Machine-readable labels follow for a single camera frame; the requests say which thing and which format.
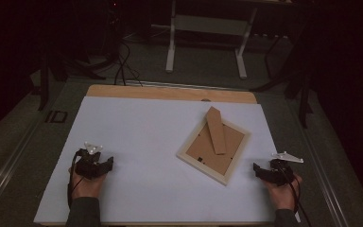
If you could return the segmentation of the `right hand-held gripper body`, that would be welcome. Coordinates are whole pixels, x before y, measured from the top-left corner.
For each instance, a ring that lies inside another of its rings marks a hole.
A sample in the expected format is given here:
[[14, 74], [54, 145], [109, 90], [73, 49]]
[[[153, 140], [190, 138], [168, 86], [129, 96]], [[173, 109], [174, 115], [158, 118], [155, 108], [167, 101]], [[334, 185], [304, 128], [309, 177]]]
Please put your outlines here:
[[269, 183], [275, 183], [278, 186], [286, 183], [292, 183], [295, 179], [290, 163], [303, 163], [303, 158], [295, 157], [286, 151], [282, 153], [272, 153], [272, 160], [269, 162], [270, 171], [265, 178]]

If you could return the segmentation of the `black metal stand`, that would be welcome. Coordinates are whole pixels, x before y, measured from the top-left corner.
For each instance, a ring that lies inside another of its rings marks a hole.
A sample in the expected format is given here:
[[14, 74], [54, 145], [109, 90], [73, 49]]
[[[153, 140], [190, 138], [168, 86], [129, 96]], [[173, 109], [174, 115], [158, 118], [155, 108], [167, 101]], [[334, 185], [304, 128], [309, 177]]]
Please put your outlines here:
[[284, 64], [276, 73], [271, 72], [269, 57], [278, 42], [283, 36], [278, 36], [265, 54], [264, 61], [270, 82], [264, 85], [251, 88], [253, 92], [264, 92], [283, 82], [288, 82], [285, 87], [284, 95], [287, 99], [293, 99], [297, 94], [301, 94], [299, 105], [299, 121], [306, 129], [306, 114], [310, 111], [308, 105], [309, 83], [314, 69], [312, 59], [305, 53], [305, 46], [302, 43], [303, 33], [298, 30], [290, 29], [285, 37], [291, 42], [292, 47], [285, 58]]
[[33, 92], [40, 96], [41, 111], [49, 99], [49, 71], [52, 72], [54, 78], [59, 81], [65, 81], [68, 78], [66, 68], [70, 67], [78, 71], [82, 76], [90, 79], [104, 79], [95, 73], [95, 70], [109, 66], [114, 63], [116, 57], [112, 54], [106, 56], [106, 60], [92, 65], [84, 65], [61, 53], [59, 50], [43, 50], [41, 52], [41, 68], [40, 68], [40, 85]]

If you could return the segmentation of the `pale wooden picture frame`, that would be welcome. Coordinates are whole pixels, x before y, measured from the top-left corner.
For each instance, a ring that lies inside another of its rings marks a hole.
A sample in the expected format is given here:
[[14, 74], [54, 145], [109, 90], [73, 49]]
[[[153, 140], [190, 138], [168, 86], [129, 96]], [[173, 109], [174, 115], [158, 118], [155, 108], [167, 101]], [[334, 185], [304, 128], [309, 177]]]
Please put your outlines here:
[[210, 107], [177, 152], [177, 157], [227, 185], [250, 137], [249, 131], [223, 119], [220, 110]]

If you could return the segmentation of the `black floor socket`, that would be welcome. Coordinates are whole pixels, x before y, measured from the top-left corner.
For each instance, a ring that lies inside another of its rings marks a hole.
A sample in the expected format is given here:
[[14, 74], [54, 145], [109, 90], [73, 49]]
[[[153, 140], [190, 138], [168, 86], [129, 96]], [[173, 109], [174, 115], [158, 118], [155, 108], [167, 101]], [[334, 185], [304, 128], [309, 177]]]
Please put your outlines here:
[[50, 111], [45, 118], [45, 123], [64, 123], [67, 119], [68, 112]]

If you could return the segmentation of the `person's left hand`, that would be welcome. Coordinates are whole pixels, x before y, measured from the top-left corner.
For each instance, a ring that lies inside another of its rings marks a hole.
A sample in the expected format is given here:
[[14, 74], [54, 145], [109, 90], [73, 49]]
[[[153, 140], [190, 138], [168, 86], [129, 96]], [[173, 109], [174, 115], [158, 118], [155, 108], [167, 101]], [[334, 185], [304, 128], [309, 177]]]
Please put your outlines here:
[[78, 175], [76, 172], [72, 174], [71, 182], [71, 198], [98, 198], [107, 175], [89, 180]]

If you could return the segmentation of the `metal floor rail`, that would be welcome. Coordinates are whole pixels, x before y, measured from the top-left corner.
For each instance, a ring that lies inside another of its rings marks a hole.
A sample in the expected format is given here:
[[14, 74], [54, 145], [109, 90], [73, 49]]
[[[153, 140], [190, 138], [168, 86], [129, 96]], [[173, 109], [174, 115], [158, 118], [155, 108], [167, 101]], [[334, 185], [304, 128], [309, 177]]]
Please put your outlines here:
[[304, 127], [299, 118], [299, 101], [288, 99], [286, 103], [305, 143], [305, 160], [312, 166], [333, 226], [349, 227], [343, 209], [345, 196], [342, 194], [342, 186], [346, 181], [346, 170], [352, 169], [329, 120], [315, 99], [307, 104], [304, 111]]
[[31, 140], [35, 131], [42, 124], [41, 120], [35, 120], [26, 129], [25, 134], [21, 137], [20, 141], [16, 144], [15, 149], [11, 152], [9, 158], [5, 161], [4, 165], [0, 168], [0, 195], [5, 190], [9, 183], [12, 174], [20, 162], [20, 159], [24, 156], [24, 151]]

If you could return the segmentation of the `white metal stand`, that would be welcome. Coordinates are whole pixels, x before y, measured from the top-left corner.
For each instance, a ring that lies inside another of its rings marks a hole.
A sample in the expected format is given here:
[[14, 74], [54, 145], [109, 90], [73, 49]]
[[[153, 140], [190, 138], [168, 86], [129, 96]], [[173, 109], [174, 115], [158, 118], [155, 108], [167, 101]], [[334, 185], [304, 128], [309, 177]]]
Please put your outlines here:
[[172, 73], [175, 61], [175, 34], [177, 30], [183, 31], [195, 31], [214, 33], [222, 35], [235, 35], [242, 38], [241, 45], [239, 45], [235, 51], [235, 60], [241, 79], [248, 77], [246, 67], [244, 63], [243, 54], [248, 42], [249, 36], [251, 35], [251, 29], [253, 26], [254, 19], [257, 14], [257, 8], [253, 8], [249, 13], [249, 19], [246, 21], [232, 20], [232, 19], [220, 19], [193, 15], [178, 14], [176, 12], [177, 0], [172, 0], [171, 5], [171, 16], [170, 16], [170, 39], [169, 47], [167, 52], [167, 59], [165, 65], [165, 71]]

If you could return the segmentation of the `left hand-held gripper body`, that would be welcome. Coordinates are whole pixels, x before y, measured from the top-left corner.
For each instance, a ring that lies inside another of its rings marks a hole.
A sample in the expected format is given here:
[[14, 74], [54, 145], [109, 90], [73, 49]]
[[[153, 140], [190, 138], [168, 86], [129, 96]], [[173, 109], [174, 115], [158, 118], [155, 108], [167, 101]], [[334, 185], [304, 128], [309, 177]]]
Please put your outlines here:
[[76, 152], [80, 157], [76, 166], [76, 173], [89, 180], [103, 175], [103, 165], [99, 163], [102, 146], [96, 146], [88, 142], [84, 143], [84, 148]]

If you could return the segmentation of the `white table mat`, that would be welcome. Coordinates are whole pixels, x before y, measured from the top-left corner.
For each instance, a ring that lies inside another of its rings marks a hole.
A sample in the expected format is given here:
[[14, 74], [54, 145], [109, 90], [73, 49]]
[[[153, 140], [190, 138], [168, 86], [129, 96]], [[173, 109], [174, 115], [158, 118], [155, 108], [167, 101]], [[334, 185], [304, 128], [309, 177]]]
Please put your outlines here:
[[[212, 107], [250, 135], [226, 185], [177, 156]], [[268, 167], [276, 151], [258, 104], [85, 97], [35, 222], [67, 220], [68, 168], [85, 142], [103, 147], [102, 156], [114, 159], [100, 196], [104, 223], [246, 224], [274, 219], [268, 192], [252, 169], [254, 164]]]

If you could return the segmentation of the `person's right hand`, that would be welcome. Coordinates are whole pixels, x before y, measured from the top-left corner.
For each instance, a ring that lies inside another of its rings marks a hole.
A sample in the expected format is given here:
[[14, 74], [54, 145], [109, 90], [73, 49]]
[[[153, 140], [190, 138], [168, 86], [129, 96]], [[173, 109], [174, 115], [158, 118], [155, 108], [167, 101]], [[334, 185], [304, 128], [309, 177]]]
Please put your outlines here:
[[277, 186], [275, 183], [263, 181], [274, 207], [276, 209], [289, 209], [296, 211], [300, 196], [300, 183], [303, 179], [295, 174], [295, 180], [291, 184]]

